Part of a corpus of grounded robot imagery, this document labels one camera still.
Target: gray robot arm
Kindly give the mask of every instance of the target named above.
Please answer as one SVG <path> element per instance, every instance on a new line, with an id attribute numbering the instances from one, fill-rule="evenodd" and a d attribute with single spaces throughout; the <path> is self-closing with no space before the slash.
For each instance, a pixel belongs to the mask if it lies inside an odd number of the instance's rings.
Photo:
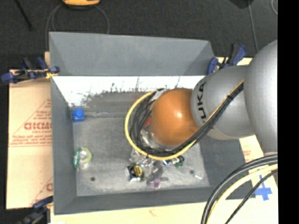
<path id="1" fill-rule="evenodd" d="M 248 66 L 218 70 L 198 82 L 192 92 L 191 110 L 201 127 L 228 93 L 244 79 L 244 90 L 225 109 L 208 135 L 215 139 L 239 139 L 256 135 L 264 153 L 278 150 L 277 50 L 274 41 Z"/>

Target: blue clamp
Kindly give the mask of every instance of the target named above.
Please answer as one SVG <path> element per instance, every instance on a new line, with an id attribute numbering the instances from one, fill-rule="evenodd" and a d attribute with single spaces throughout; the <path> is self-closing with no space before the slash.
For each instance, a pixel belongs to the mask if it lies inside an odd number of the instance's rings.
<path id="1" fill-rule="evenodd" d="M 32 206 L 34 211 L 17 223 L 22 223 L 22 224 L 38 223 L 45 216 L 45 213 L 49 210 L 46 205 L 52 202 L 53 202 L 53 196 L 49 196 L 41 201 L 38 201 Z"/>
<path id="2" fill-rule="evenodd" d="M 15 73 L 7 72 L 1 75 L 1 81 L 5 83 L 18 83 L 24 80 L 38 79 L 47 77 L 50 74 L 57 74 L 60 72 L 58 66 L 48 67 L 47 63 L 39 56 L 37 63 L 42 70 L 35 70 L 28 58 L 21 60 L 21 69 Z"/>
<path id="3" fill-rule="evenodd" d="M 235 44 L 232 45 L 231 54 L 229 55 L 227 61 L 225 62 L 225 59 L 223 63 L 218 62 L 218 59 L 216 57 L 213 57 L 209 64 L 206 71 L 206 74 L 209 75 L 216 71 L 219 67 L 220 69 L 223 69 L 228 66 L 236 66 L 240 60 L 242 60 L 247 54 L 247 49 L 243 45 L 239 45 L 239 49 L 237 50 L 235 47 Z"/>
<path id="4" fill-rule="evenodd" d="M 85 119 L 84 111 L 81 108 L 73 110 L 72 118 L 74 122 L 80 122 Z"/>

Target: black floor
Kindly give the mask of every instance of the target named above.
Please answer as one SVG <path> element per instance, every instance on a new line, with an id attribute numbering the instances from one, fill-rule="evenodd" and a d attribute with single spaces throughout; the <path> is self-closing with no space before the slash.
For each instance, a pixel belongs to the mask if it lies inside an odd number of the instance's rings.
<path id="1" fill-rule="evenodd" d="M 0 74 L 32 61 L 46 50 L 45 31 L 51 11 L 61 0 L 19 0 L 34 30 L 30 31 L 14 0 L 0 0 Z M 278 38 L 278 0 L 103 0 L 110 34 L 209 40 L 216 56 L 229 55 L 241 43 L 247 56 Z M 107 22 L 97 9 L 61 7 L 54 28 L 106 33 Z M 7 86 L 0 85 L 0 223 L 15 223 L 30 210 L 5 210 L 7 168 Z"/>

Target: blue object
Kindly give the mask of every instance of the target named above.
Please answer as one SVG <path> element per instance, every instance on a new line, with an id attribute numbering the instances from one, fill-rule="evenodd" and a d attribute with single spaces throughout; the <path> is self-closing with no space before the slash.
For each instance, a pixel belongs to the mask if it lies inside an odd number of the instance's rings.
<path id="1" fill-rule="evenodd" d="M 7 72 L 1 75 L 2 82 L 5 83 L 17 83 L 24 80 L 38 79 L 46 77 L 50 74 L 57 74 L 60 71 L 58 66 L 53 66 L 48 68 L 47 63 L 39 56 L 37 58 L 37 62 L 42 70 L 35 70 L 35 68 L 31 65 L 28 58 L 24 58 L 21 60 L 21 69 L 17 70 L 14 74 L 12 72 Z"/>
<path id="2" fill-rule="evenodd" d="M 42 59 L 40 56 L 36 59 L 37 60 L 37 63 L 39 64 L 39 66 L 45 70 L 45 69 L 48 69 L 48 65 L 47 63 L 45 62 L 44 59 Z"/>
<path id="3" fill-rule="evenodd" d="M 53 67 L 50 67 L 49 68 L 49 72 L 51 73 L 51 74 L 56 74 L 56 73 L 58 73 L 60 71 L 60 68 L 58 67 L 58 66 L 53 66 Z"/>
<path id="4" fill-rule="evenodd" d="M 232 51 L 229 55 L 228 60 L 226 63 L 219 63 L 216 57 L 213 57 L 207 67 L 206 74 L 209 75 L 217 70 L 217 66 L 219 69 L 223 69 L 228 66 L 236 66 L 240 60 L 242 60 L 245 55 L 247 54 L 247 49 L 243 45 L 239 45 L 239 50 L 237 51 L 235 48 L 235 44 L 232 45 Z"/>
<path id="5" fill-rule="evenodd" d="M 213 57 L 209 62 L 206 74 L 208 75 L 213 73 L 216 70 L 217 64 L 218 64 L 218 59 L 216 57 Z"/>
<path id="6" fill-rule="evenodd" d="M 84 111 L 80 108 L 73 110 L 72 116 L 74 122 L 83 121 L 85 119 Z"/>
<path id="7" fill-rule="evenodd" d="M 1 75 L 1 81 L 6 83 L 17 83 L 19 80 L 12 74 L 12 72 L 7 72 Z"/>
<path id="8" fill-rule="evenodd" d="M 52 203 L 52 202 L 53 202 L 53 196 L 49 196 L 49 197 L 46 197 L 46 198 L 42 199 L 41 201 L 38 201 L 35 204 L 33 204 L 32 208 L 35 209 L 35 210 L 40 209 L 43 206 L 45 206 L 49 203 Z"/>
<path id="9" fill-rule="evenodd" d="M 261 195 L 264 201 L 269 200 L 269 194 L 272 194 L 271 188 L 266 188 L 264 183 L 262 183 L 262 187 L 260 189 L 255 190 L 255 195 Z"/>

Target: clamp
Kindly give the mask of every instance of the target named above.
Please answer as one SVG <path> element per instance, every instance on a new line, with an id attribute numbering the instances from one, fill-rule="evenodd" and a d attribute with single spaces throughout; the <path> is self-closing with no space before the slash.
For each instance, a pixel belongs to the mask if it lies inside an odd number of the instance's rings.
<path id="1" fill-rule="evenodd" d="M 18 83 L 20 81 L 38 79 L 43 77 L 51 77 L 60 71 L 58 66 L 48 67 L 47 63 L 39 56 L 37 63 L 42 70 L 34 70 L 28 58 L 24 58 L 21 61 L 21 69 L 12 72 L 7 72 L 1 75 L 2 82 L 6 83 Z"/>
<path id="2" fill-rule="evenodd" d="M 247 49 L 243 45 L 240 44 L 239 49 L 237 50 L 236 45 L 233 44 L 231 53 L 227 61 L 225 62 L 224 59 L 223 63 L 220 63 L 218 62 L 218 59 L 216 57 L 213 57 L 208 64 L 206 74 L 209 75 L 214 71 L 216 71 L 217 69 L 220 70 L 228 66 L 236 66 L 239 63 L 239 61 L 245 57 L 246 54 L 247 54 Z"/>
<path id="3" fill-rule="evenodd" d="M 41 201 L 33 204 L 32 208 L 34 211 L 24 217 L 21 221 L 18 221 L 16 224 L 36 224 L 42 218 L 44 218 L 45 213 L 49 210 L 47 205 L 53 202 L 53 196 L 49 196 Z"/>

